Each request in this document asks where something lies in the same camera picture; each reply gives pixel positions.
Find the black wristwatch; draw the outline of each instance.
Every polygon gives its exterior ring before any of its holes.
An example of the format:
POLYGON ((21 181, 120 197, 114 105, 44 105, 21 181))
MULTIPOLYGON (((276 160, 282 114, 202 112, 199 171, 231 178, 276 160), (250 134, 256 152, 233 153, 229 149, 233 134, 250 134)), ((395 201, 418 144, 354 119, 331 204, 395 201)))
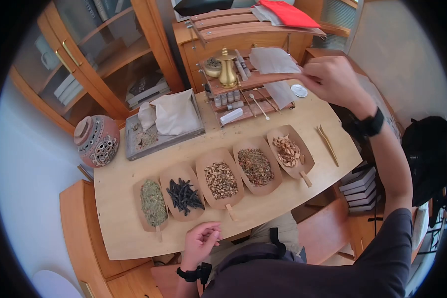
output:
POLYGON ((177 275, 185 279, 185 281, 193 282, 200 279, 200 283, 205 285, 209 279, 210 271, 212 271, 212 265, 202 262, 202 265, 197 266, 197 270, 194 271, 182 271, 179 267, 176 271, 177 275))
POLYGON ((384 115, 379 108, 375 112, 374 117, 367 117, 363 120, 355 120, 356 127, 364 136, 375 136, 381 132, 382 124, 384 124, 384 115))

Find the glass cabinet door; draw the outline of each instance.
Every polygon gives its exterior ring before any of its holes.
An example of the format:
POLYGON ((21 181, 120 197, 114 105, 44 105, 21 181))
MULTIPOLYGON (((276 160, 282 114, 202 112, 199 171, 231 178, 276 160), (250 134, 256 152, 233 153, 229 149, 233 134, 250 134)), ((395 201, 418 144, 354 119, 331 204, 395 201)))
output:
POLYGON ((52 48, 39 25, 34 23, 13 62, 13 71, 19 75, 12 76, 15 84, 26 96, 35 96, 35 93, 72 126, 86 116, 108 115, 83 87, 83 79, 77 80, 75 76, 79 72, 75 72, 76 68, 70 69, 68 63, 63 64, 63 55, 66 52, 52 48))
POLYGON ((89 63, 90 80, 127 111, 170 92, 130 0, 53 0, 47 17, 76 65, 89 63))

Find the dried root slice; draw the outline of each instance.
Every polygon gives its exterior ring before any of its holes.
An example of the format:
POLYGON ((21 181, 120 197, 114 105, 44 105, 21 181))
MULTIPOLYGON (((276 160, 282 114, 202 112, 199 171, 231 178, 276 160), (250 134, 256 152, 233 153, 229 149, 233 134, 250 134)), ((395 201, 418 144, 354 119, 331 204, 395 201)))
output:
POLYGON ((304 164, 304 155, 301 157, 300 148, 288 138, 288 134, 284 137, 273 138, 273 145, 278 148, 278 158, 284 166, 295 167, 298 159, 301 159, 301 163, 304 164))

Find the gray t-shirt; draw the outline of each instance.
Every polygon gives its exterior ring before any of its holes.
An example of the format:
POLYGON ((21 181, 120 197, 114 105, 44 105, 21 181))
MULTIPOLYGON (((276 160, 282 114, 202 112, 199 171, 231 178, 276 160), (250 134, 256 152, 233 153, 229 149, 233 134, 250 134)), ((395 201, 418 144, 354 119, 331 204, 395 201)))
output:
POLYGON ((227 256, 202 298, 220 297, 404 297, 412 254, 412 217, 393 211, 353 265, 307 265, 285 259, 254 259, 228 266, 242 254, 275 252, 255 243, 227 256))

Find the gray tray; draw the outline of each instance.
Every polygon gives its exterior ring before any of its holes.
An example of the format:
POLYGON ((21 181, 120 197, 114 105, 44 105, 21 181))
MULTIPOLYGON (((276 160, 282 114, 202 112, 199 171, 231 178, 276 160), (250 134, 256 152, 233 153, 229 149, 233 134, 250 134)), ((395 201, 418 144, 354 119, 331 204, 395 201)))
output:
MULTIPOLYGON (((194 106, 195 111, 197 112, 197 117, 199 117, 200 127, 190 131, 185 134, 179 134, 179 135, 158 135, 159 139, 154 143, 147 147, 137 149, 137 144, 140 142, 140 139, 137 139, 137 135, 139 132, 142 132, 143 129, 141 127, 141 124, 139 122, 139 119, 137 118, 137 114, 133 115, 126 119, 126 158, 130 161, 136 160, 138 158, 141 158, 143 156, 149 155, 151 153, 154 153, 156 151, 159 151, 161 149, 170 147, 172 145, 181 143, 186 140, 190 140, 192 138, 197 137, 198 135, 205 133, 205 128, 203 127, 202 118, 199 113, 199 108, 197 107, 197 102, 195 101, 195 95, 192 92, 192 98, 191 98, 192 104, 194 106), (138 129, 134 131, 132 128, 138 125, 138 129)), ((149 128, 149 130, 155 129, 155 124, 149 128)))

